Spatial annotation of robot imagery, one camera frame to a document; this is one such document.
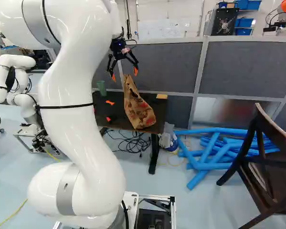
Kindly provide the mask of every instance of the desk leg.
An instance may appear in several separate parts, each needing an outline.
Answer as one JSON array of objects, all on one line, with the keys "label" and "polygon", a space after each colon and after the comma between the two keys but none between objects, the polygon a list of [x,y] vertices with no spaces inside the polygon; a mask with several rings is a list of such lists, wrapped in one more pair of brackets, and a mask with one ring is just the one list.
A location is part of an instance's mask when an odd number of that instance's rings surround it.
[{"label": "desk leg", "polygon": [[149,164],[149,174],[155,174],[156,173],[156,166],[157,166],[157,160],[159,156],[159,137],[156,134],[151,134],[151,150],[152,150],[152,155],[151,155],[151,161]]},{"label": "desk leg", "polygon": [[107,131],[107,127],[103,127],[103,128],[101,128],[101,130],[99,131],[100,132],[100,134],[101,134],[101,136],[104,136],[105,135],[105,133],[106,133],[106,131]]}]

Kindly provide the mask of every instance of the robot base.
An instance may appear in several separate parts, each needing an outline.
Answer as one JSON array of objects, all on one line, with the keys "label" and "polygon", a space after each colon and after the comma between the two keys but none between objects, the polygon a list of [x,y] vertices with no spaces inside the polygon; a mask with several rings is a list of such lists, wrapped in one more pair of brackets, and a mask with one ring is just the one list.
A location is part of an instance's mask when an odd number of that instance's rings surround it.
[{"label": "robot base", "polygon": [[[175,197],[125,192],[123,200],[128,209],[129,229],[176,229]],[[63,229],[62,223],[56,222],[53,229]]]}]

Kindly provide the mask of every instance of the blue bin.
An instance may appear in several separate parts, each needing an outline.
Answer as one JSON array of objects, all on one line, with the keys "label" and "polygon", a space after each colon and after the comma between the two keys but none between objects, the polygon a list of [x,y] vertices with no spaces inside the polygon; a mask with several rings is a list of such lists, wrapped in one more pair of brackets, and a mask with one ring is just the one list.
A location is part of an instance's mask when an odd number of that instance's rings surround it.
[{"label": "blue bin", "polygon": [[247,10],[258,10],[261,2],[261,0],[248,1]]},{"label": "blue bin", "polygon": [[236,19],[236,22],[235,22],[234,27],[239,27],[239,23],[240,23],[240,21],[241,21],[241,19],[240,19],[240,18]]},{"label": "blue bin", "polygon": [[250,36],[252,29],[235,29],[235,35],[237,36]]},{"label": "blue bin", "polygon": [[240,18],[237,27],[251,27],[253,18]]},{"label": "blue bin", "polygon": [[238,0],[235,1],[236,4],[236,8],[239,8],[240,10],[246,10],[248,7],[248,0]]},{"label": "blue bin", "polygon": [[228,5],[228,3],[227,3],[227,2],[225,2],[225,1],[223,1],[223,2],[219,2],[219,3],[218,3],[218,7],[219,7],[219,8],[227,7],[227,5]]}]

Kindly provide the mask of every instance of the fan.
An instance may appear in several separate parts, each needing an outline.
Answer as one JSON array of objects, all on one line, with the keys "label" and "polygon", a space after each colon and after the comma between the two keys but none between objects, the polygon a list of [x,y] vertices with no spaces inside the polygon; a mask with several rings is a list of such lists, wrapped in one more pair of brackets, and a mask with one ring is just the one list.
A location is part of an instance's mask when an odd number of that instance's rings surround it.
[{"label": "fan", "polygon": [[239,8],[217,9],[211,35],[233,35],[238,11]]},{"label": "fan", "polygon": [[219,29],[217,31],[217,34],[223,33],[225,35],[228,35],[231,31],[230,23],[233,21],[233,19],[229,20],[228,18],[225,18],[223,20],[220,20]]}]

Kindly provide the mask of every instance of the cubicle partition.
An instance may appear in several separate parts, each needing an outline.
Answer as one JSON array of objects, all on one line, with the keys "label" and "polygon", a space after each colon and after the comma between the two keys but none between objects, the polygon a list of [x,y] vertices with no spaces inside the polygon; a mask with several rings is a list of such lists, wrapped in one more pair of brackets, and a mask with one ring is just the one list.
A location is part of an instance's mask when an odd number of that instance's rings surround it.
[{"label": "cubicle partition", "polygon": [[[133,53],[140,92],[168,94],[167,121],[178,128],[193,125],[247,128],[254,103],[286,129],[286,38],[204,37],[194,42],[138,44]],[[107,57],[96,71],[109,90],[122,90],[122,75],[133,74],[123,60],[117,83],[105,72]]]}]

